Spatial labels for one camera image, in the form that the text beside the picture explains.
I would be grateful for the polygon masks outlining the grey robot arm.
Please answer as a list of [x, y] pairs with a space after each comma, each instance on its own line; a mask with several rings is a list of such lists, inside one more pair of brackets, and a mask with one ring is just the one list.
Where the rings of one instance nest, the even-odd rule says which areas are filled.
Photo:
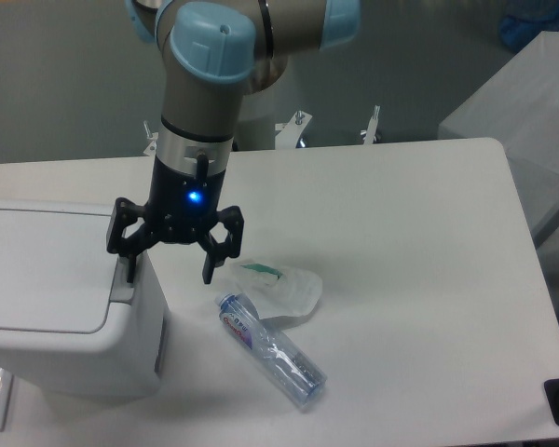
[[244, 220], [218, 206], [239, 110], [259, 61], [350, 41], [356, 1], [129, 1], [136, 33], [161, 54], [166, 86], [147, 201], [116, 200], [106, 249], [127, 282], [157, 243], [198, 244], [202, 277], [240, 254]]

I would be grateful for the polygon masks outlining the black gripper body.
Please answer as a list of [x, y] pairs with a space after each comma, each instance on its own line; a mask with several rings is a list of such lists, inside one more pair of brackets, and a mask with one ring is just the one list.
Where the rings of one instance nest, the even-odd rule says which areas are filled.
[[144, 225], [165, 243], [192, 244], [215, 226], [225, 171], [204, 180], [154, 162]]

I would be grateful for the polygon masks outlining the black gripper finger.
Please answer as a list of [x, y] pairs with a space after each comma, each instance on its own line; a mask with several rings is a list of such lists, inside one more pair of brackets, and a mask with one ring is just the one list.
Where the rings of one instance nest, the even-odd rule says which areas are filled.
[[[226, 230], [225, 240], [217, 241], [211, 230], [221, 224]], [[197, 244], [206, 252], [202, 269], [205, 284], [212, 281], [214, 270], [222, 266], [227, 258], [236, 259], [240, 255], [244, 231], [244, 218], [239, 206], [217, 210], [207, 217], [204, 225], [197, 229]]]
[[126, 281], [133, 283], [138, 256], [162, 240], [163, 228], [156, 227], [147, 207], [126, 197], [116, 199], [106, 232], [106, 250], [128, 261]]

